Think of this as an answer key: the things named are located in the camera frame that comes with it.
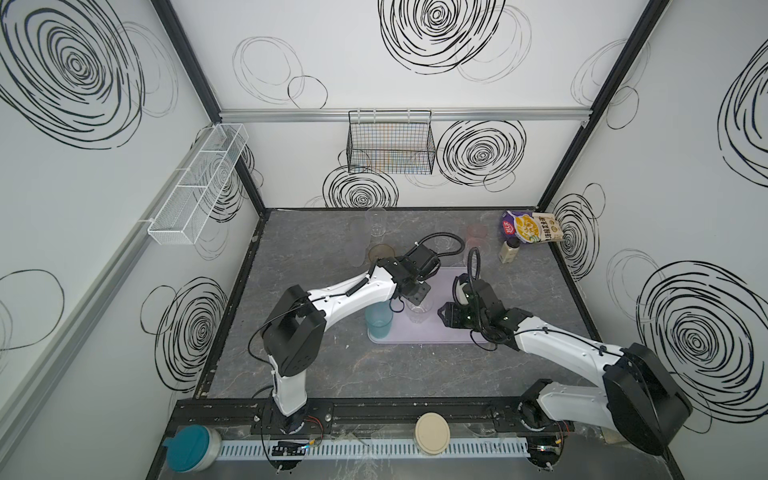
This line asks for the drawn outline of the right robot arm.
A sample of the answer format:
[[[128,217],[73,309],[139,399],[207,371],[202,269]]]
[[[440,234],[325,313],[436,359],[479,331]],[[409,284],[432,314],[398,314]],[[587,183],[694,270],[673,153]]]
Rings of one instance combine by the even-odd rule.
[[[538,380],[517,406],[530,430],[556,422],[590,424],[661,456],[692,413],[682,388],[648,347],[601,343],[526,310],[507,308],[488,282],[468,273],[454,280],[452,299],[438,315],[445,326],[480,335],[492,347],[539,356],[588,381],[587,386],[572,386]]]

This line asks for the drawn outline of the teal plastic cup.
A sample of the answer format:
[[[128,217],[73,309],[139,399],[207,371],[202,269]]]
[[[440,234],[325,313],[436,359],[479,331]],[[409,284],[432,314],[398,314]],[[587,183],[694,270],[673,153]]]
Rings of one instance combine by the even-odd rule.
[[[366,307],[364,315],[371,338],[383,339],[389,334],[394,316],[389,302],[378,302]]]

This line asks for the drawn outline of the clear faceted glass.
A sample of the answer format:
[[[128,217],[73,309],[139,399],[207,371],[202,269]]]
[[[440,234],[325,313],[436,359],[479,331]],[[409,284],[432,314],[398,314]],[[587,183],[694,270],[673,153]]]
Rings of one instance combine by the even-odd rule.
[[[406,315],[414,324],[422,324],[426,322],[432,316],[433,310],[433,298],[425,298],[418,305],[411,303],[410,301],[406,302]]]

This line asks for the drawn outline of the yellow plastic cup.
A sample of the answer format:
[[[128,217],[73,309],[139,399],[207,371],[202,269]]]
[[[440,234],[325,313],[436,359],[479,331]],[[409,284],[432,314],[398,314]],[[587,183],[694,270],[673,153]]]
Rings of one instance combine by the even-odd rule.
[[[368,260],[371,264],[375,264],[378,260],[395,256],[394,248],[388,244],[376,244],[368,252]]]

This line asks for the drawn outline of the lilac plastic tray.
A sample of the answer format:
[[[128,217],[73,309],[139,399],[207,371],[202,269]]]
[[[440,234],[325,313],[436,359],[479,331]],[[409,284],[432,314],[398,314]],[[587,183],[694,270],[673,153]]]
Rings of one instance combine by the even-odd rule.
[[[446,327],[437,311],[445,303],[453,300],[451,293],[453,281],[465,270],[460,267],[443,267],[438,274],[429,279],[427,283],[431,290],[426,298],[434,299],[432,316],[422,324],[412,323],[406,315],[406,304],[396,301],[394,307],[404,310],[393,312],[393,321],[389,334],[383,339],[368,339],[374,344],[380,345],[459,345],[472,344],[468,329],[455,329]]]

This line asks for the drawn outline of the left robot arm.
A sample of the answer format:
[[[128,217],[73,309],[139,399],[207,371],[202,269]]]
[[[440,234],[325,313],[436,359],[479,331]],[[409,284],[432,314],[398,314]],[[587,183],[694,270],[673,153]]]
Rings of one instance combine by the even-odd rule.
[[[314,290],[293,285],[285,290],[257,329],[271,367],[272,401],[279,414],[293,419],[305,412],[306,370],[316,360],[328,329],[395,298],[421,304],[430,290],[427,280],[440,267],[436,252],[416,244],[406,254],[379,259],[366,272],[335,285]]]

